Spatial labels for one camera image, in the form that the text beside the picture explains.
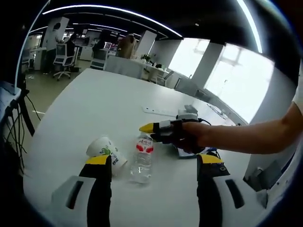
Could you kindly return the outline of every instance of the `office chair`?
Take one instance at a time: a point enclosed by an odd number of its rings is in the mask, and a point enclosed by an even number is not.
[[[175,90],[187,94],[189,96],[195,97],[198,90],[198,86],[190,79],[180,78],[175,86]]]
[[[90,67],[95,70],[103,70],[107,62],[108,50],[100,49],[93,52],[93,60]]]
[[[71,78],[71,72],[70,71],[65,71],[68,66],[72,64],[72,61],[74,59],[74,56],[67,56],[67,49],[66,49],[66,44],[57,44],[56,48],[56,58],[53,62],[54,65],[60,65],[62,70],[55,73],[53,75],[53,78],[56,75],[58,76],[57,81],[59,81],[60,77],[64,74],[67,75],[68,78]]]
[[[156,77],[156,84],[159,84],[159,81],[163,81],[164,86],[167,87],[167,80],[168,78],[174,73],[174,71],[171,71],[169,74],[167,74],[166,76],[162,76],[162,75],[157,75]]]

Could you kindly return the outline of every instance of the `bottle label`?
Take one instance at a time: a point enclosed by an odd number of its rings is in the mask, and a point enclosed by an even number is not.
[[[136,148],[139,152],[152,153],[153,141],[145,138],[139,139]]]

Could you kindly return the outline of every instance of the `window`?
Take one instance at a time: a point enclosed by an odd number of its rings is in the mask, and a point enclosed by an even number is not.
[[[227,44],[204,88],[250,123],[265,97],[273,70],[271,60]]]
[[[209,40],[185,38],[181,41],[169,68],[186,77],[192,77],[209,44]]]

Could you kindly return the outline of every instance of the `potted plant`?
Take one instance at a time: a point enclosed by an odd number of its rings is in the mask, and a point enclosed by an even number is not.
[[[149,54],[143,54],[141,56],[141,59],[144,61],[144,62],[149,62],[151,60],[151,56]]]

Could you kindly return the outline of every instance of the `plastic bottle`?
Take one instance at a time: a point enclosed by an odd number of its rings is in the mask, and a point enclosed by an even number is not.
[[[153,141],[146,135],[139,136],[134,162],[131,166],[131,180],[137,183],[148,183],[151,177]]]

